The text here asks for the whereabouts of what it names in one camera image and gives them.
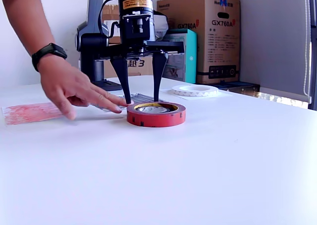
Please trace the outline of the person's left hand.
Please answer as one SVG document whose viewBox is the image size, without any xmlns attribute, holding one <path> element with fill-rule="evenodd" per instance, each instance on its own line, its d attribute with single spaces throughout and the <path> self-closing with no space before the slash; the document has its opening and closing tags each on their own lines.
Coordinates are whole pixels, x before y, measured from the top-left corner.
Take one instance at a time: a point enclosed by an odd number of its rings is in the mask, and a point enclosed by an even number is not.
<svg viewBox="0 0 317 225">
<path fill-rule="evenodd" d="M 76 118 L 73 106 L 93 104 L 114 113 L 121 113 L 120 106 L 128 106 L 123 98 L 92 84 L 87 75 L 61 57 L 47 55 L 37 67 L 45 95 L 70 120 Z"/>
</svg>

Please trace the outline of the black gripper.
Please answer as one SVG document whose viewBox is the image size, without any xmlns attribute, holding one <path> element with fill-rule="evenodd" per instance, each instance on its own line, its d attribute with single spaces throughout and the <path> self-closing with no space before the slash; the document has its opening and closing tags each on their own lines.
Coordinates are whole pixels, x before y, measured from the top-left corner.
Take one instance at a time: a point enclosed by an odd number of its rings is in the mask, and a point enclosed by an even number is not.
<svg viewBox="0 0 317 225">
<path fill-rule="evenodd" d="M 101 43 L 95 50 L 95 60 L 108 60 L 121 84 L 127 104 L 131 104 L 126 59 L 153 56 L 154 102 L 159 101 L 159 88 L 168 54 L 184 53 L 182 42 L 157 41 L 151 14 L 124 15 L 118 23 L 121 43 L 106 46 Z"/>
</svg>

